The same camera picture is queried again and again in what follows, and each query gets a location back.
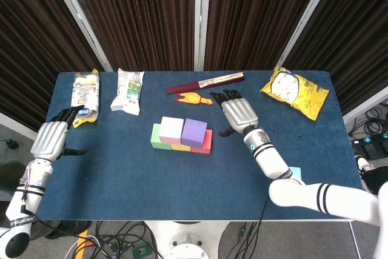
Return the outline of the purple cube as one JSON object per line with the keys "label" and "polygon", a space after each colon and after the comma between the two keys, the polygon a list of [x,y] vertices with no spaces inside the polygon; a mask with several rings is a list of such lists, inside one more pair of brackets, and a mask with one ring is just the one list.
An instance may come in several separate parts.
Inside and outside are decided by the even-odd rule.
{"label": "purple cube", "polygon": [[181,144],[194,148],[201,148],[206,130],[206,122],[186,118],[181,134]]}

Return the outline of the dark red folded fan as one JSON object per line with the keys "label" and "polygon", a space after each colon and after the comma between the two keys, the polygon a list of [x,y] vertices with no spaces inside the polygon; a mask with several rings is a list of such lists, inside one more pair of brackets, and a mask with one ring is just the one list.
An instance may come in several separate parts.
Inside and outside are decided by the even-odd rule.
{"label": "dark red folded fan", "polygon": [[222,86],[226,84],[231,84],[235,82],[240,82],[245,80],[245,76],[243,72],[232,73],[228,75],[213,77],[209,79],[204,79],[200,81],[195,81],[187,84],[182,84],[178,86],[168,87],[167,94],[175,94],[175,93],[185,93],[191,92],[194,90],[212,88],[217,86]]}

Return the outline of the white partition frame post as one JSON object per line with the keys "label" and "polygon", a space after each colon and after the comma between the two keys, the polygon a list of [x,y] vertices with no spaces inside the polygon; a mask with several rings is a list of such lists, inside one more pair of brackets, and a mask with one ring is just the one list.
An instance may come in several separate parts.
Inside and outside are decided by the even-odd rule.
{"label": "white partition frame post", "polygon": [[210,0],[195,0],[193,69],[196,72],[204,70],[207,41],[207,25],[209,17],[209,1]]}
{"label": "white partition frame post", "polygon": [[95,34],[95,32],[92,29],[92,26],[87,19],[83,8],[81,7],[78,0],[64,0],[67,8],[69,9],[70,13],[72,14],[75,22],[77,23],[79,29],[81,30],[82,34],[84,35],[86,41],[88,42],[90,48],[94,52],[96,58],[98,59],[99,63],[101,64],[102,68],[106,72],[112,72],[113,68],[110,65],[110,62],[108,61],[108,58]]}
{"label": "white partition frame post", "polygon": [[303,14],[301,15],[285,49],[283,50],[275,67],[273,68],[273,70],[278,70],[283,66],[284,62],[286,61],[286,59],[290,55],[296,42],[299,40],[299,37],[301,36],[302,32],[304,31],[306,25],[308,24],[310,18],[312,17],[313,13],[315,12],[320,1],[321,0],[309,0]]}

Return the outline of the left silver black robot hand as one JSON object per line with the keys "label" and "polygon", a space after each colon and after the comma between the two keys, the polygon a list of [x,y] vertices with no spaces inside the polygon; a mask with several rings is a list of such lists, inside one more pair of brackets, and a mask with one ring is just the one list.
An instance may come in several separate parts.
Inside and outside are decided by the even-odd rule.
{"label": "left silver black robot hand", "polygon": [[62,156],[80,156],[87,153],[89,149],[65,147],[68,131],[83,108],[84,105],[64,109],[49,122],[43,123],[30,151],[33,157],[54,162]]}

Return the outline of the black power box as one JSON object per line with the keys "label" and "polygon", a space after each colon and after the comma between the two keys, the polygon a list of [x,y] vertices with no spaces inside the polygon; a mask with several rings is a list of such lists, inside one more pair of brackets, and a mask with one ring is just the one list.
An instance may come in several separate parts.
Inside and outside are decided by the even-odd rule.
{"label": "black power box", "polygon": [[354,155],[361,155],[370,160],[388,157],[388,134],[367,136],[351,141]]}

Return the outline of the pink block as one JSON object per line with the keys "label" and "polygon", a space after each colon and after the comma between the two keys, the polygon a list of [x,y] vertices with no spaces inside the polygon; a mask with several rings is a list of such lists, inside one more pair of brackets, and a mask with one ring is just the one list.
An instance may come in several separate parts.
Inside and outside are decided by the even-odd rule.
{"label": "pink block", "polygon": [[183,125],[184,120],[182,118],[163,116],[159,128],[159,139],[161,142],[167,144],[181,144]]}

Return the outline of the blue felt table cloth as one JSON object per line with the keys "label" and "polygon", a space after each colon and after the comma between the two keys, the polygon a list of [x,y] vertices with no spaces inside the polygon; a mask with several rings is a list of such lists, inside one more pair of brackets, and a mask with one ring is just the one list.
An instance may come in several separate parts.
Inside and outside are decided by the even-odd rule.
{"label": "blue felt table cloth", "polygon": [[[329,94],[316,121],[260,90],[270,71],[246,71],[230,85],[258,115],[276,150],[289,166],[300,167],[305,183],[360,188],[361,180],[330,74],[301,75]],[[115,72],[100,74],[96,122],[71,129],[66,146],[89,149],[53,163],[53,175],[38,208],[43,220],[253,220],[326,219],[300,207],[267,202],[270,180],[243,137],[218,135],[229,124],[217,105],[175,101],[167,88],[218,76],[217,72],[146,72],[138,116],[111,111]],[[213,131],[209,155],[154,149],[154,123],[163,116],[191,118]]]}

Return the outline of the brown pleated curtain panel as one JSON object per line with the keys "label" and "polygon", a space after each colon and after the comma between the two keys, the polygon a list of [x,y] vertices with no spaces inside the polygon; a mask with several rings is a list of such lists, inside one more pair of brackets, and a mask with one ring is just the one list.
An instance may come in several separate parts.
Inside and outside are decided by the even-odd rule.
{"label": "brown pleated curtain panel", "polygon": [[193,70],[195,0],[78,2],[114,70]]}
{"label": "brown pleated curtain panel", "polygon": [[37,131],[57,76],[103,68],[64,0],[0,0],[0,112]]}
{"label": "brown pleated curtain panel", "polygon": [[329,72],[349,113],[388,86],[388,0],[320,0],[283,66]]}
{"label": "brown pleated curtain panel", "polygon": [[271,70],[310,0],[209,0],[205,70]]}

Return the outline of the red block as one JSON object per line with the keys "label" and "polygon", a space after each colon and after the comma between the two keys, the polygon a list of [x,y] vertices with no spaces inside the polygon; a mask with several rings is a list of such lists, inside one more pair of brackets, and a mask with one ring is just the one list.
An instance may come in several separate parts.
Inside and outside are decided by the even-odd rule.
{"label": "red block", "polygon": [[212,148],[212,133],[213,133],[212,130],[207,129],[204,136],[202,147],[201,148],[191,147],[191,152],[209,155]]}

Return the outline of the yellow white snack bag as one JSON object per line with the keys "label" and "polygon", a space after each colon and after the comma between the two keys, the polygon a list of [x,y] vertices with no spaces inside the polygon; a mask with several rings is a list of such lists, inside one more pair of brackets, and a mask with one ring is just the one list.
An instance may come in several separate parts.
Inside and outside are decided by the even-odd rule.
{"label": "yellow white snack bag", "polygon": [[76,115],[73,127],[84,123],[94,123],[99,115],[99,72],[93,69],[90,73],[77,72],[72,85],[71,106],[84,106]]}

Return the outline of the yellow rubber chicken toy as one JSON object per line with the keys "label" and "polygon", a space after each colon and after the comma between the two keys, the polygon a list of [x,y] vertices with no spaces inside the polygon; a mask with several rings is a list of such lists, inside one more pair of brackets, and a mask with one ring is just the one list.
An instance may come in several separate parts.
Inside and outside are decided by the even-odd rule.
{"label": "yellow rubber chicken toy", "polygon": [[207,106],[213,105],[213,101],[208,98],[204,98],[196,92],[184,92],[177,93],[176,102],[187,103],[187,104],[205,104]]}

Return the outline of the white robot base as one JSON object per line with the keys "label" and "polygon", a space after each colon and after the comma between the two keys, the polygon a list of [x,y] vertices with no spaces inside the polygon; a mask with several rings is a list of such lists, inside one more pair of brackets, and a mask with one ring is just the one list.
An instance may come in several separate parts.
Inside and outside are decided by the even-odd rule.
{"label": "white robot base", "polygon": [[228,221],[146,221],[162,259],[218,259]]}

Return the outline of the white partition floor rail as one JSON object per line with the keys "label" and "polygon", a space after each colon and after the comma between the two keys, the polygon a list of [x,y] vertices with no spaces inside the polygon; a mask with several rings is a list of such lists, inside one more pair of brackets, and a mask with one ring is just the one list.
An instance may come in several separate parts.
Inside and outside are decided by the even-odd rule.
{"label": "white partition floor rail", "polygon": [[372,107],[376,106],[377,104],[383,102],[386,99],[388,99],[388,86],[380,90],[378,93],[374,94],[372,97],[370,97],[360,105],[356,106],[349,113],[345,114],[343,116],[344,124],[351,122],[351,120],[354,120],[360,114],[366,112],[367,110],[371,109]]}
{"label": "white partition floor rail", "polygon": [[25,125],[17,122],[15,119],[10,118],[9,116],[0,112],[0,124],[13,130],[20,135],[23,135],[31,140],[35,140],[37,137],[37,132],[26,127]]}

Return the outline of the white table frame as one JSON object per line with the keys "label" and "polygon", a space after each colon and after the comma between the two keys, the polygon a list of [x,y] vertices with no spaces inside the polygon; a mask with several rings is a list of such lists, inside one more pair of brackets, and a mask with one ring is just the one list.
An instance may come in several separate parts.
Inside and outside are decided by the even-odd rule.
{"label": "white table frame", "polygon": [[[144,221],[144,220],[91,220],[90,221],[109,221],[109,222],[124,222],[124,221]],[[195,224],[195,223],[202,223],[202,222],[253,222],[253,221],[259,221],[259,219],[253,219],[253,220],[145,220],[144,222],[175,222],[175,223],[182,223],[182,224]],[[351,219],[346,219],[346,218],[328,218],[328,219],[286,219],[286,220],[275,220],[275,219],[261,219],[263,222],[276,222],[276,223],[285,223],[285,222],[334,222],[334,223],[339,223],[339,222],[353,222],[355,220]]]}

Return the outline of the green block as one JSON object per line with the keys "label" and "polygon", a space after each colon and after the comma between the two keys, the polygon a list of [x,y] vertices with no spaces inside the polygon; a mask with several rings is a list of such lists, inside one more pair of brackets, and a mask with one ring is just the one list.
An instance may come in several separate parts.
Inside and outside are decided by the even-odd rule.
{"label": "green block", "polygon": [[154,123],[150,143],[154,149],[171,150],[171,145],[163,143],[159,137],[160,124]]}

